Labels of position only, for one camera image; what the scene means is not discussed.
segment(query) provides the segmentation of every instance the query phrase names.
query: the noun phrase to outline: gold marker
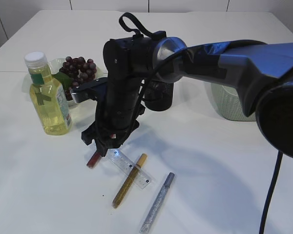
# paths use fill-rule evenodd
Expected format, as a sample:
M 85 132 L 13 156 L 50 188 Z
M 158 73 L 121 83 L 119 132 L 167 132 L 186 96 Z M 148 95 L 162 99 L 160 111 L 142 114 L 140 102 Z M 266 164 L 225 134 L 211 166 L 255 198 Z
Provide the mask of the gold marker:
M 141 168 L 142 165 L 144 164 L 146 158 L 147 158 L 146 154 L 141 155 L 141 157 L 139 158 L 138 162 L 136 163 L 136 167 L 133 167 L 133 169 L 129 173 L 127 179 L 123 183 L 121 189 L 118 191 L 118 193 L 117 193 L 117 195 L 114 198 L 113 203 L 112 203 L 112 206 L 115 209 L 120 205 L 120 203 L 122 202 L 123 198 L 125 197 L 128 189 L 130 188 L 132 182 L 134 181 L 135 177 L 137 176 L 137 174 L 139 172 L 139 169 L 137 167 Z

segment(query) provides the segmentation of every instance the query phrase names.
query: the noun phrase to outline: white bottle cap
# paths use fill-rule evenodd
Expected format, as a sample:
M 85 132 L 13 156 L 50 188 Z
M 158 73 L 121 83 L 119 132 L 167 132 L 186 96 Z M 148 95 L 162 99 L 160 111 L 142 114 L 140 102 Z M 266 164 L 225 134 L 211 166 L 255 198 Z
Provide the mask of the white bottle cap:
M 24 59 L 26 66 L 31 69 L 42 68 L 48 63 L 45 54 L 40 51 L 29 53 Z

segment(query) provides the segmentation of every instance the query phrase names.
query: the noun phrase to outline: silver marker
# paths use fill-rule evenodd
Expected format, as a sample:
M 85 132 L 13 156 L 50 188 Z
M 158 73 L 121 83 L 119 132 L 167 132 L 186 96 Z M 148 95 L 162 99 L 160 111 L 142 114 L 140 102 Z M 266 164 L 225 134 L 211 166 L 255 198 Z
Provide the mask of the silver marker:
M 158 195 L 157 195 L 150 211 L 148 212 L 146 219 L 145 219 L 145 221 L 139 231 L 141 234 L 147 234 L 150 231 L 152 224 L 156 218 L 158 211 L 160 210 L 160 208 L 163 204 L 165 196 L 168 192 L 168 189 L 170 188 L 170 185 L 171 185 L 174 177 L 175 177 L 175 174 L 172 172 L 169 173 L 169 175 L 167 176 L 167 179 L 165 180 L 161 190 L 159 191 L 159 193 L 158 193 Z

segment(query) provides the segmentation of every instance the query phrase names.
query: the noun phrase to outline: white table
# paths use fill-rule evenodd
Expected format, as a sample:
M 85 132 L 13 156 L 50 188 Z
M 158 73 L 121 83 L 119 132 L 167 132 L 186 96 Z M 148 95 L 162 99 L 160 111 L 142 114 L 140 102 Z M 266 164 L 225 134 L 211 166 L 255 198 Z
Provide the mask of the white table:
M 203 82 L 183 78 L 169 110 L 147 110 L 138 118 L 141 126 L 124 153 L 132 160 L 147 153 L 144 170 L 155 181 L 143 190 L 132 187 L 116 210 L 111 202 L 125 176 L 104 158 L 88 169 L 95 146 L 80 140 L 96 103 L 71 110 L 74 126 L 67 135 L 44 134 L 21 92 L 23 55 L 33 50 L 45 51 L 49 59 L 83 55 L 104 67 L 104 42 L 129 36 L 117 23 L 120 14 L 41 11 L 0 48 L 0 234 L 136 234 L 169 172 L 176 178 L 152 234 L 257 233 L 277 151 L 256 123 L 221 118 Z M 151 31 L 167 30 L 189 46 L 233 39 L 293 42 L 293 34 L 270 13 L 136 15 Z M 82 21 L 93 22 L 96 31 Z M 193 31 L 187 30 L 190 24 Z M 74 44 L 80 35 L 68 31 L 77 26 L 81 44 Z M 287 156 L 265 233 L 293 234 L 293 159 Z

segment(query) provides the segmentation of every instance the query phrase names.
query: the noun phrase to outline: ruler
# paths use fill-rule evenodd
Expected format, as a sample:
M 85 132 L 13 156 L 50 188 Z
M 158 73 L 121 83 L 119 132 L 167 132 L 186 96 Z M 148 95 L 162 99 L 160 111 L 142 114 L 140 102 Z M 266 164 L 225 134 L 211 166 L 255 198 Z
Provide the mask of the ruler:
M 133 167 L 136 167 L 139 172 L 134 179 L 134 183 L 140 188 L 144 189 L 148 184 L 151 183 L 152 178 L 147 175 L 141 168 L 137 167 L 136 164 L 131 161 L 126 155 L 124 155 L 118 149 L 109 149 L 106 153 L 106 157 L 119 167 L 126 175 L 129 175 Z

